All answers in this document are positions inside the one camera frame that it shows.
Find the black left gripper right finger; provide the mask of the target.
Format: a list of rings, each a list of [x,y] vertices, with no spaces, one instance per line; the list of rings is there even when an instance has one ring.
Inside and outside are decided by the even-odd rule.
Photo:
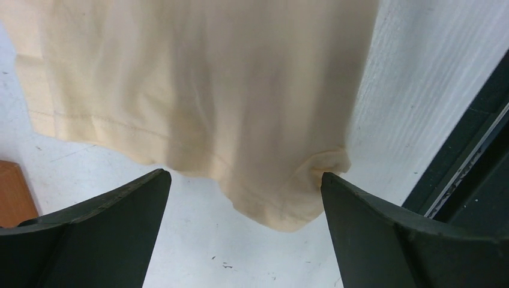
[[[507,287],[508,237],[435,221],[322,175],[344,287]]]

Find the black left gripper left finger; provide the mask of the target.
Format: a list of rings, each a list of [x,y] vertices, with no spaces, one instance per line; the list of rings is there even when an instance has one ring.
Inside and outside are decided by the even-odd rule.
[[[2,287],[142,287],[169,196],[156,169],[112,191],[1,229]]]

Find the cream beige underwear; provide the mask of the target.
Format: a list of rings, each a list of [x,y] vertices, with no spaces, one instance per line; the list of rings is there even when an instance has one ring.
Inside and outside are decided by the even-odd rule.
[[[217,181],[296,231],[348,171],[378,1],[2,1],[33,129]]]

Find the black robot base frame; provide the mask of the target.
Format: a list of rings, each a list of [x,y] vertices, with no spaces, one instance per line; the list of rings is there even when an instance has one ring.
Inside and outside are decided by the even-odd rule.
[[[507,54],[402,206],[476,233],[508,235]]]

